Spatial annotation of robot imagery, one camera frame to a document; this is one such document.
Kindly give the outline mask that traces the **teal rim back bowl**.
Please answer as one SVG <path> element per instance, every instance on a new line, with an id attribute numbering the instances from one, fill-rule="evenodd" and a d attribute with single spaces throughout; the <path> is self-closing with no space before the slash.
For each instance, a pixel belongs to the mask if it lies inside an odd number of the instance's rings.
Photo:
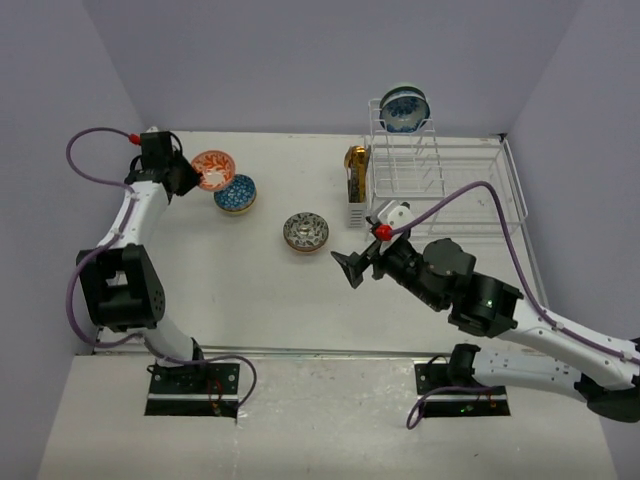
<path id="1" fill-rule="evenodd" d="M 422 89 L 420 89 L 417 85 L 411 82 L 397 82 L 393 84 L 383 95 L 383 98 L 387 98 L 389 96 L 396 95 L 401 92 L 410 92 L 413 95 L 419 95 L 421 97 L 425 97 L 425 94 Z"/>

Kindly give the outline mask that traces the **blue triangle pattern bowl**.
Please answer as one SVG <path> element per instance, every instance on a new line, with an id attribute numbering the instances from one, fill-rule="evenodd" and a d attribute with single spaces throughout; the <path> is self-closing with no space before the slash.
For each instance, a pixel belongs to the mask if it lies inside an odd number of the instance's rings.
<path id="1" fill-rule="evenodd" d="M 219 204 L 224 208 L 241 208 L 255 201 L 256 197 L 257 188 L 254 180 L 244 174 L 236 174 L 225 189 L 213 194 L 215 205 Z"/>

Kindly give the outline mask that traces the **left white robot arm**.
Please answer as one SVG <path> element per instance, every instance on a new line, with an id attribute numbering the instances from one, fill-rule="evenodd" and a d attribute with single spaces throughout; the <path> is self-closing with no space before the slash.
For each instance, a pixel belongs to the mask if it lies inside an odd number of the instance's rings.
<path id="1" fill-rule="evenodd" d="M 189 164 L 171 131 L 132 134 L 140 149 L 126 178 L 122 206 L 109 233 L 76 257 L 70 285 L 82 288 L 92 323 L 141 342 L 155 358 L 149 371 L 173 394 L 195 393 L 207 383 L 197 341 L 166 314 L 166 295 L 147 252 L 155 226 L 175 197 L 194 189 L 201 176 Z"/>

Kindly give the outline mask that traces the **blue floral bowl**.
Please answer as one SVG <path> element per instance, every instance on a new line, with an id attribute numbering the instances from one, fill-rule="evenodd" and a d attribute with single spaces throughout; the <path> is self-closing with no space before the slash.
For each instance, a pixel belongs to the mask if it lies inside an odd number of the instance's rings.
<path id="1" fill-rule="evenodd" d="M 379 122 L 388 133 L 413 133 L 431 118 L 431 107 L 425 97 L 401 92 L 380 102 Z"/>

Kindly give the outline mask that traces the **pink rim bowl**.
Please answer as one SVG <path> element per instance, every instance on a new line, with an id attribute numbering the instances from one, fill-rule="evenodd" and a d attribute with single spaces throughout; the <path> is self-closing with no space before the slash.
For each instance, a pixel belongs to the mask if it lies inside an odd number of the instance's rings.
<path id="1" fill-rule="evenodd" d="M 236 175 L 234 159 L 226 152 L 208 150 L 196 155 L 191 166 L 200 174 L 198 187 L 208 192 L 227 188 Z"/>

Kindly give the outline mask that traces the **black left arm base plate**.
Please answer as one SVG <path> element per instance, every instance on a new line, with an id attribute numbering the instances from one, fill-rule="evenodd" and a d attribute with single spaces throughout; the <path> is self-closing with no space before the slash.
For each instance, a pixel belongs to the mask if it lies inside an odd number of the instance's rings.
<path id="1" fill-rule="evenodd" d="M 239 363 L 172 368 L 153 364 L 147 371 L 146 416 L 237 418 Z"/>

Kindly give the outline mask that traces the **dark rim bowl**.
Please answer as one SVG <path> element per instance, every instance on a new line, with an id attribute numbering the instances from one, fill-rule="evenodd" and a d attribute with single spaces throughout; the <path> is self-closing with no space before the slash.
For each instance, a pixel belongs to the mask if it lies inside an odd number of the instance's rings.
<path id="1" fill-rule="evenodd" d="M 290 216 L 283 225 L 285 242 L 302 245 L 327 243 L 329 225 L 320 215 L 313 212 L 298 212 Z"/>

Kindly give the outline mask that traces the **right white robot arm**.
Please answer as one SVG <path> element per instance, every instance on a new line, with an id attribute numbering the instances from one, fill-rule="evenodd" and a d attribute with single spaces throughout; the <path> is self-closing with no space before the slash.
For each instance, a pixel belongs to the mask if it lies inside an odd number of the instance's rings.
<path id="1" fill-rule="evenodd" d="M 577 400 L 609 420 L 639 420 L 639 342 L 608 336 L 542 308 L 527 286 L 514 287 L 475 271 L 476 259 L 450 239 L 429 243 L 422 252 L 403 233 L 361 253 L 333 252 L 352 288 L 366 270 L 374 279 L 390 277 L 426 306 L 445 311 L 458 330 L 535 350 L 504 354 L 458 344 L 444 365 L 429 367 L 429 390 L 410 410 L 413 429 L 435 395 L 490 396 L 498 387 L 517 386 Z"/>

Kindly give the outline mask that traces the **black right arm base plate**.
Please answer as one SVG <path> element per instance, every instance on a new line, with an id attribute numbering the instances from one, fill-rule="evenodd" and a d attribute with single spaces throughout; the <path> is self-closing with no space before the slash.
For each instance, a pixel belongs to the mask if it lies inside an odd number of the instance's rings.
<path id="1" fill-rule="evenodd" d="M 447 377 L 448 359 L 435 356 L 429 360 L 414 363 L 417 397 L 421 398 L 432 390 L 413 414 L 412 418 L 472 418 L 508 417 L 511 409 L 505 387 L 495 387 L 488 394 L 452 391 L 452 383 Z"/>

